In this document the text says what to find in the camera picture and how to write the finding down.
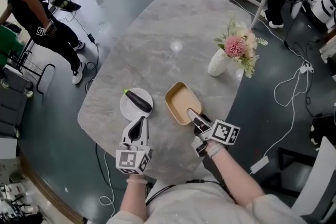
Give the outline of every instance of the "flower vase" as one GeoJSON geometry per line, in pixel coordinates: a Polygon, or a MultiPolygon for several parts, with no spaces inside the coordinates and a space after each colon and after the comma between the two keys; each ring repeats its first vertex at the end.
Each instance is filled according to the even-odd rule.
{"type": "Polygon", "coordinates": [[[231,59],[228,57],[224,50],[219,49],[215,55],[213,55],[209,66],[208,66],[208,73],[212,77],[218,77],[222,74],[228,67],[231,59]]]}

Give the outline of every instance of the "tan tray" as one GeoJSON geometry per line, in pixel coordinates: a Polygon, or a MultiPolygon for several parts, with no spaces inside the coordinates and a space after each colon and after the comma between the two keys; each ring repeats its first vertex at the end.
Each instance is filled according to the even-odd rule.
{"type": "Polygon", "coordinates": [[[191,123],[187,109],[192,108],[198,114],[202,112],[202,105],[194,93],[183,82],[178,82],[169,89],[165,96],[166,104],[180,125],[191,123]]]}

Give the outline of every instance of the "metal stand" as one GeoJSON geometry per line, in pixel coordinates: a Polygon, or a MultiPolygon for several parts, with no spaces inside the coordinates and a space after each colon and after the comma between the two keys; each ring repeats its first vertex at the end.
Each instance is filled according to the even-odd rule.
{"type": "MultiPolygon", "coordinates": [[[[294,151],[286,150],[284,148],[278,148],[278,157],[279,157],[279,169],[285,170],[288,166],[290,166],[292,163],[301,163],[308,166],[314,166],[316,158],[312,156],[308,156],[305,154],[297,153],[294,151]],[[288,163],[284,163],[284,155],[293,157],[291,161],[288,163]]],[[[261,182],[261,187],[268,188],[270,190],[276,191],[278,193],[282,193],[288,196],[292,197],[299,197],[300,193],[298,191],[286,189],[282,187],[282,181],[281,181],[281,173],[276,173],[269,178],[265,179],[263,182],[261,182]]]]}
{"type": "Polygon", "coordinates": [[[38,79],[35,79],[35,78],[31,75],[31,77],[32,77],[34,80],[37,81],[37,84],[36,84],[36,91],[37,91],[38,93],[40,93],[40,94],[43,94],[43,92],[41,92],[41,91],[39,90],[39,88],[38,88],[38,86],[40,85],[41,79],[42,79],[42,77],[43,77],[43,74],[44,74],[44,72],[46,71],[46,68],[47,68],[48,66],[51,66],[51,67],[53,67],[53,68],[56,68],[56,67],[55,67],[53,64],[49,63],[49,64],[47,64],[46,66],[44,66],[43,69],[39,68],[39,67],[38,67],[37,65],[35,65],[33,62],[31,62],[31,61],[29,61],[29,60],[27,59],[27,58],[28,58],[28,54],[30,54],[30,53],[31,53],[30,50],[26,50],[26,51],[22,54],[22,57],[19,59],[19,61],[17,61],[16,59],[14,59],[13,57],[10,57],[10,56],[8,56],[8,58],[9,58],[10,60],[12,60],[14,63],[17,64],[17,66],[19,67],[18,70],[19,70],[20,72],[21,72],[22,68],[24,68],[24,69],[26,69],[27,71],[29,71],[29,72],[33,73],[34,75],[38,76],[38,79]],[[24,63],[26,60],[29,61],[29,62],[30,62],[32,65],[34,65],[35,67],[37,67],[39,70],[41,70],[41,74],[39,74],[39,73],[37,73],[37,72],[35,72],[35,71],[33,71],[33,70],[31,70],[31,69],[25,67],[25,66],[23,65],[23,63],[24,63]]]}

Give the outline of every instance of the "flower bouquet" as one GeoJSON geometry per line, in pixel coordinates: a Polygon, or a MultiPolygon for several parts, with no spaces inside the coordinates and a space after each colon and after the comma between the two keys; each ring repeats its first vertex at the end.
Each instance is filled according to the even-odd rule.
{"type": "MultiPolygon", "coordinates": [[[[221,38],[216,38],[215,41],[218,42],[220,48],[216,53],[217,59],[215,62],[217,64],[220,63],[218,60],[219,56],[221,56],[222,61],[225,61],[227,57],[232,58],[245,70],[245,75],[248,78],[251,78],[255,72],[254,66],[259,58],[255,53],[258,44],[263,46],[268,44],[266,40],[257,38],[246,26],[238,24],[234,18],[230,20],[227,26],[227,32],[224,33],[221,38]]],[[[211,68],[211,65],[215,56],[216,55],[214,55],[209,64],[208,72],[210,75],[212,75],[210,70],[214,70],[214,67],[212,66],[211,68]]]]}

